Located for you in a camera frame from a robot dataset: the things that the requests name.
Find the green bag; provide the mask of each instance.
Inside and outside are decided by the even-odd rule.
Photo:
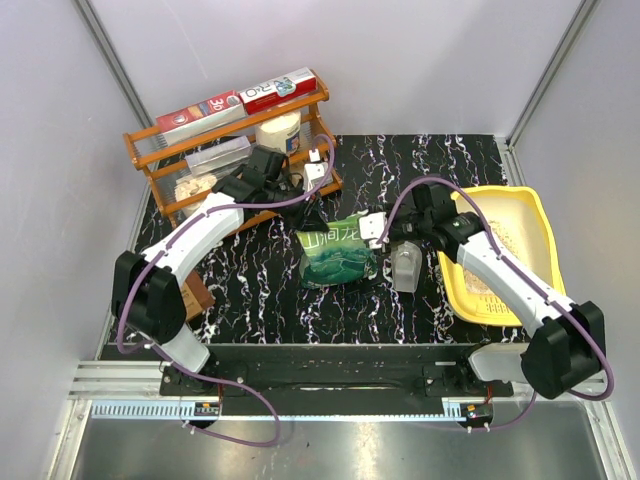
[[[328,232],[297,232],[304,248],[300,277],[305,288],[349,283],[378,273],[373,251],[360,238],[356,213],[344,220],[329,222]]]

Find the floor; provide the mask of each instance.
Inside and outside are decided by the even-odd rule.
[[[496,423],[517,406],[496,406]],[[467,435],[452,424],[296,422],[276,448],[189,435],[180,422],[90,419],[73,479],[605,479],[587,413],[576,402],[538,402],[517,428]],[[255,440],[271,422],[216,423]]]
[[[395,200],[411,179],[438,173],[466,187],[506,184],[489,135],[339,136],[336,169],[344,189],[323,199],[326,220]],[[136,250],[171,231],[149,200]],[[437,257],[422,245],[418,292],[398,294],[387,272],[381,284],[306,290],[298,280],[301,247],[278,218],[225,240],[197,267],[216,305],[195,323],[206,343],[477,343],[514,341],[520,329],[487,328],[454,315]],[[110,342],[114,340],[111,331]]]

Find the white canister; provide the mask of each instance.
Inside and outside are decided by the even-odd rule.
[[[256,143],[292,155],[300,146],[300,111],[287,113],[256,127]]]

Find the shiny floor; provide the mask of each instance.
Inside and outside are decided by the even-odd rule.
[[[496,411],[495,424],[518,412],[510,403]],[[73,479],[606,478],[577,403],[539,402],[523,423],[503,432],[467,435],[435,425],[286,423],[279,447],[256,449],[191,436],[175,422],[89,420]],[[222,421],[212,428],[255,440],[273,431],[267,422]]]

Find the brown cardboard box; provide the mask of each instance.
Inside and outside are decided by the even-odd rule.
[[[180,289],[187,309],[187,322],[213,307],[215,299],[196,272],[191,272]]]

